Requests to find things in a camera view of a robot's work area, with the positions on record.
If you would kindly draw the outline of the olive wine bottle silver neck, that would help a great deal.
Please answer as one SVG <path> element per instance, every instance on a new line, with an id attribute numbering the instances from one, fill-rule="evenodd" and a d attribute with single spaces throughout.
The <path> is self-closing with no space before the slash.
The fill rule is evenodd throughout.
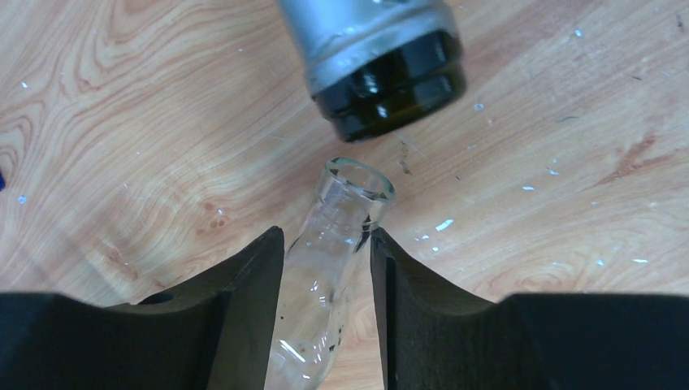
<path id="1" fill-rule="evenodd" d="M 467 89 L 453 10 L 444 1 L 276 2 L 305 85 L 344 142 L 380 137 Z"/>

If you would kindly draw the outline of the small clear bottle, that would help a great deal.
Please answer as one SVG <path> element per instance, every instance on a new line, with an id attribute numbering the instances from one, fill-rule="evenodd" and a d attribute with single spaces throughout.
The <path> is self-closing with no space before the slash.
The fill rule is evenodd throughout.
<path id="1" fill-rule="evenodd" d="M 316 389 L 325 380 L 349 322 L 350 280 L 394 201 L 392 183 L 373 167 L 344 157 L 325 163 L 285 253 L 266 389 Z"/>

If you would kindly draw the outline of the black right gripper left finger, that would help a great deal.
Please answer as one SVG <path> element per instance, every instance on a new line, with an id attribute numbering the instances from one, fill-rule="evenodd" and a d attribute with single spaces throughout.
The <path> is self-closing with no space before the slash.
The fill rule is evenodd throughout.
<path id="1" fill-rule="evenodd" d="M 136 305 L 59 293 L 1 296 L 4 389 L 260 389 L 267 375 L 284 234 Z"/>

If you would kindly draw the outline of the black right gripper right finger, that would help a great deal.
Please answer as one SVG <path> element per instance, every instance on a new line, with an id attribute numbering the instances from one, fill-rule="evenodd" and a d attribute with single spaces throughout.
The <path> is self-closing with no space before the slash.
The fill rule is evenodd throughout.
<path id="1" fill-rule="evenodd" d="M 493 303 L 371 235 L 387 389 L 685 389 L 688 300 L 516 293 Z"/>

